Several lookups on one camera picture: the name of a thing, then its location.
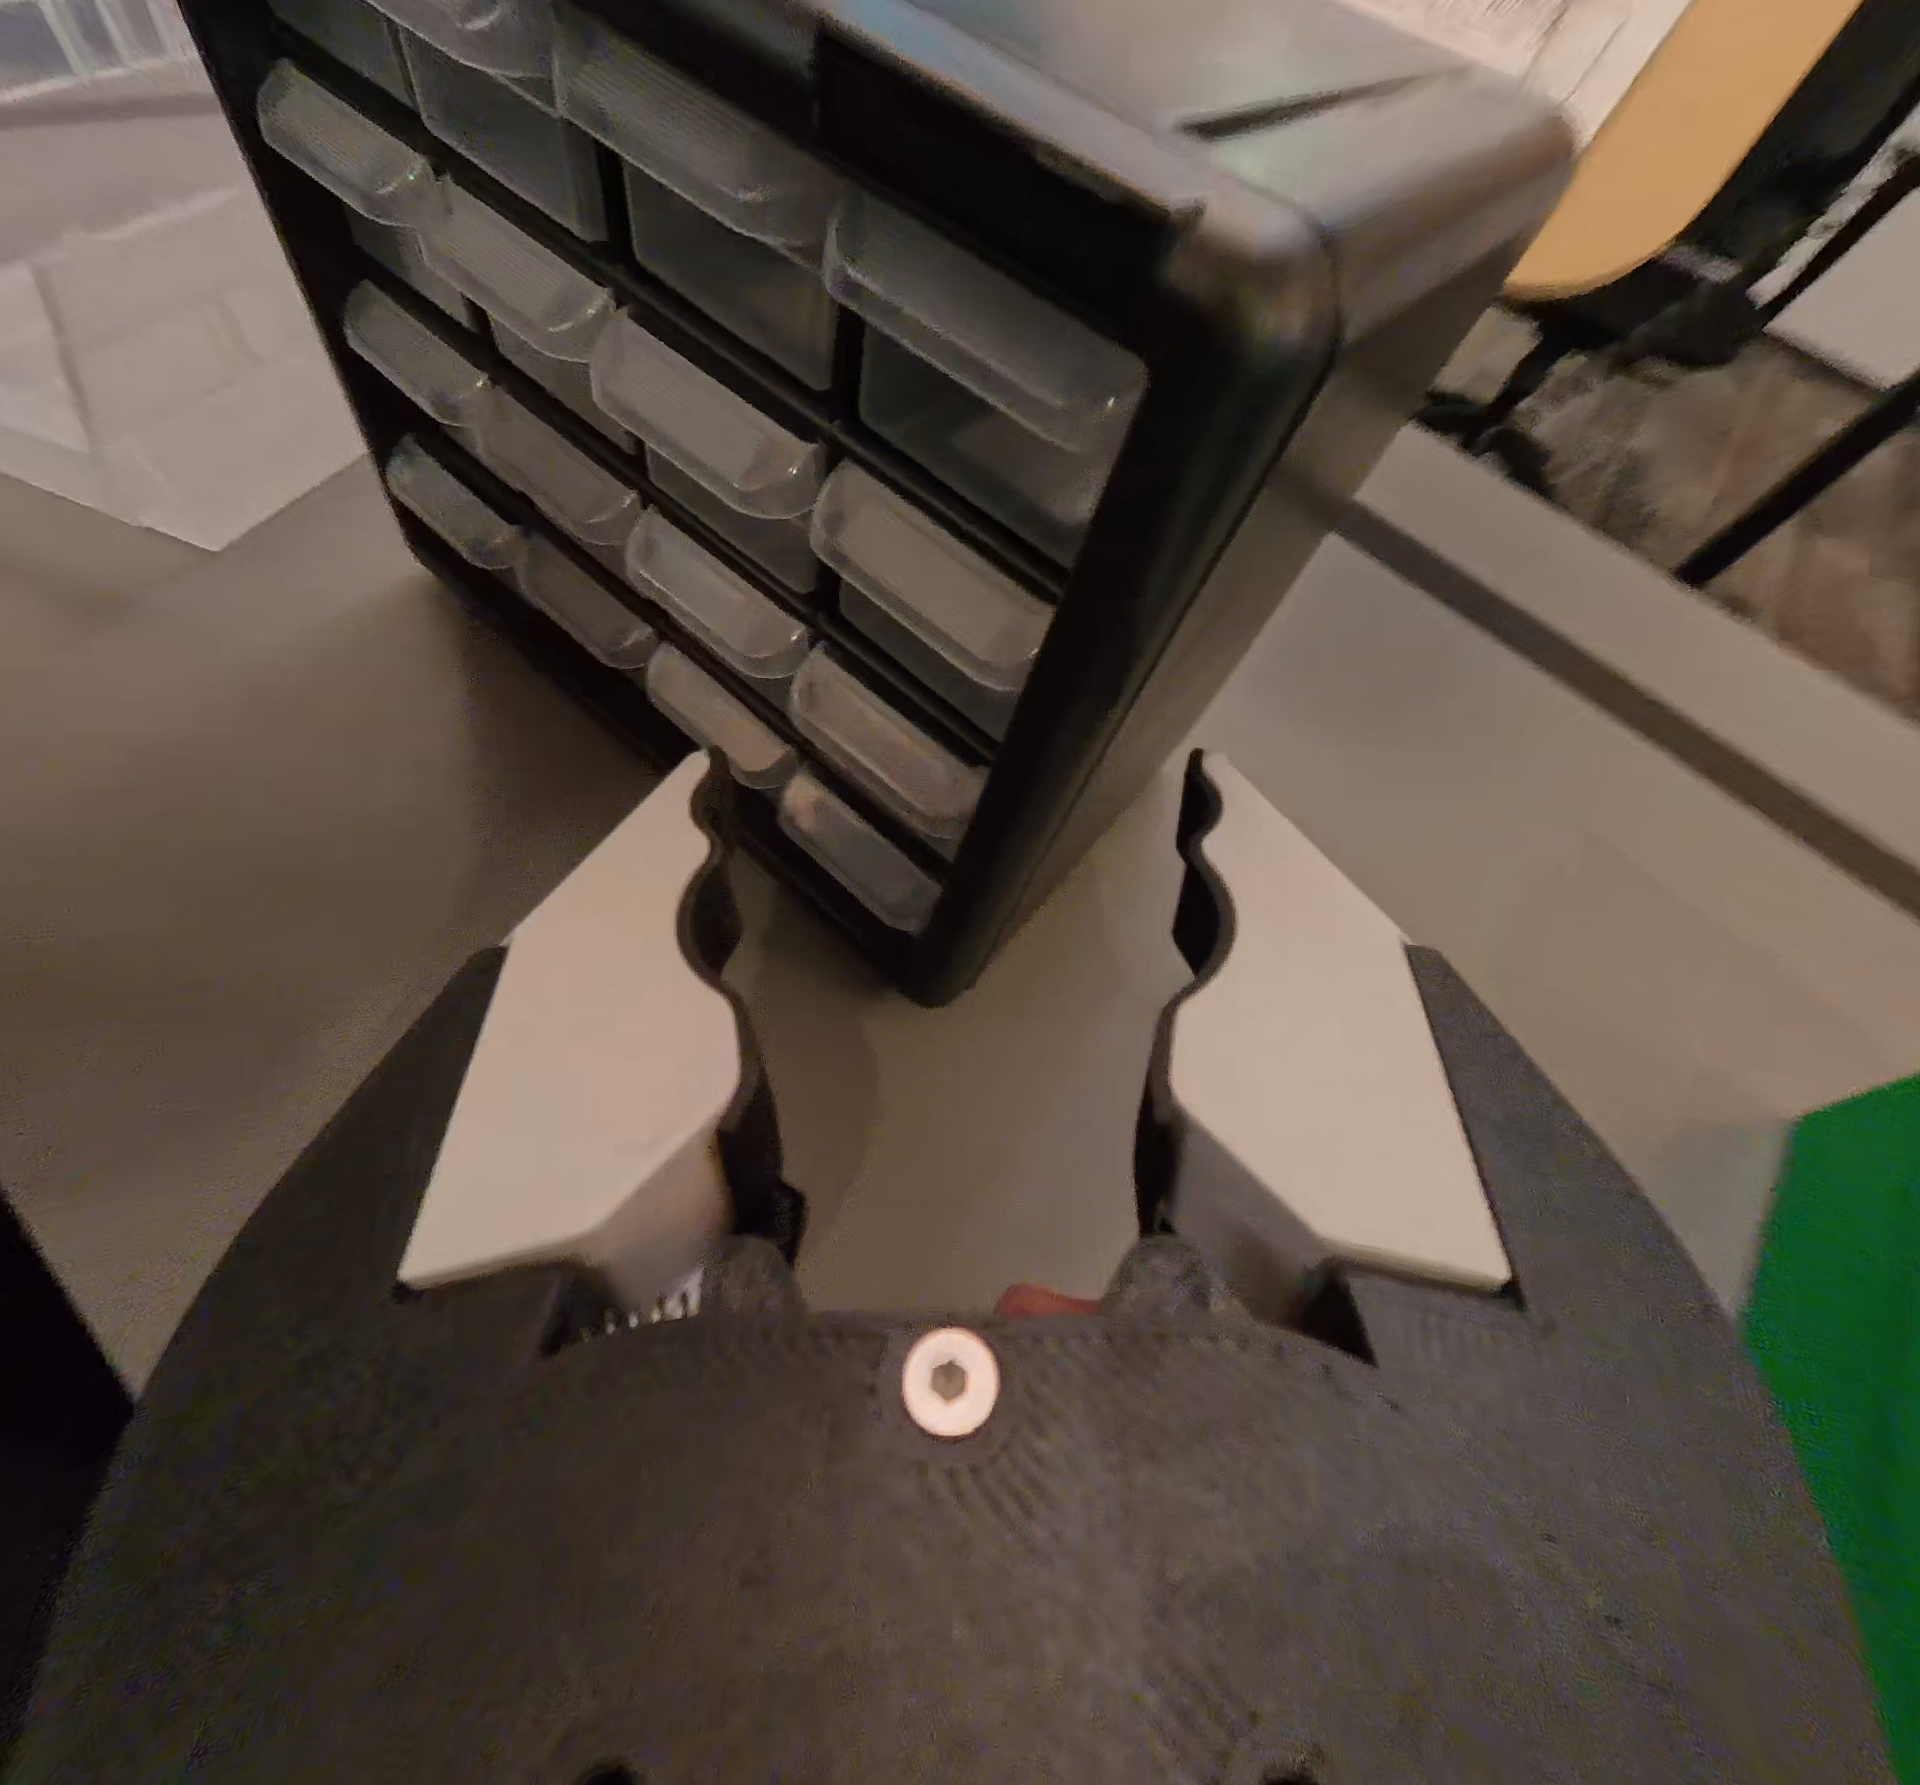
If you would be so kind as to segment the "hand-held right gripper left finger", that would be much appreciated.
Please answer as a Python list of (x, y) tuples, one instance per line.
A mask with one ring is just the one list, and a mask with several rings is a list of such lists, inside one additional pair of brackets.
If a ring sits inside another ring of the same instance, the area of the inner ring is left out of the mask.
[(725, 978), (735, 789), (688, 754), (507, 937), (396, 1277), (585, 1273), (656, 1312), (734, 1238), (793, 1260), (800, 1191)]

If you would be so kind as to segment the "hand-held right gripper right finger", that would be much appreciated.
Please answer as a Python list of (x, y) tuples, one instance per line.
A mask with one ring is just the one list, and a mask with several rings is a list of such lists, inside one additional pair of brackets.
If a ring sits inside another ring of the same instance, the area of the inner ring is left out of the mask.
[(1146, 1052), (1141, 1233), (1255, 1319), (1351, 1273), (1497, 1298), (1513, 1266), (1403, 934), (1219, 752), (1183, 765), (1175, 847), (1188, 982)]

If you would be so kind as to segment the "green plastic bin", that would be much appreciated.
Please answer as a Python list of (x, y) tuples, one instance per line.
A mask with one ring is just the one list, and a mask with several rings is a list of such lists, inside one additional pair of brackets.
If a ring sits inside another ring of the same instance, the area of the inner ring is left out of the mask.
[(1858, 1622), (1891, 1767), (1918, 1779), (1918, 1077), (1787, 1135), (1742, 1337)]

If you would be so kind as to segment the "black drawer cabinet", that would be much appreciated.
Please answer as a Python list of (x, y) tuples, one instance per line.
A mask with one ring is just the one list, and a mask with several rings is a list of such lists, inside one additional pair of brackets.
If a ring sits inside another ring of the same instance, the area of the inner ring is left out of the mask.
[[(887, 944), (753, 854), (909, 999), (943, 1005), (1163, 765), (1258, 636), (1561, 187), (1570, 140), (1518, 84), (1333, 0), (575, 0), (849, 183), (1144, 367), (938, 919)], [(636, 602), (563, 541), (588, 646), (525, 599), (515, 493), (342, 345), (393, 261), (257, 136), (253, 0), (179, 0), (418, 565), (659, 763), (696, 741), (641, 689)]]

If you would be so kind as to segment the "rows of small clear drawers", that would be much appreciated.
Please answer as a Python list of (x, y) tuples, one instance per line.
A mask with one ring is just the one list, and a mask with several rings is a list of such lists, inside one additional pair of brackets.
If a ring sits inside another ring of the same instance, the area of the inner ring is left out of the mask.
[(803, 887), (925, 936), (1144, 367), (575, 0), (250, 20), (261, 144), (393, 252), (341, 342), (515, 493), (523, 597), (585, 647), (594, 549)]

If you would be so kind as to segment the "clear plastic bin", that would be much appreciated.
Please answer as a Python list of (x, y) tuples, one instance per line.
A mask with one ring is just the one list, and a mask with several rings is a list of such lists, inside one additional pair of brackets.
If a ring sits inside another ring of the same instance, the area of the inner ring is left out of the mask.
[(172, 0), (3, 0), (3, 475), (218, 551), (365, 457)]

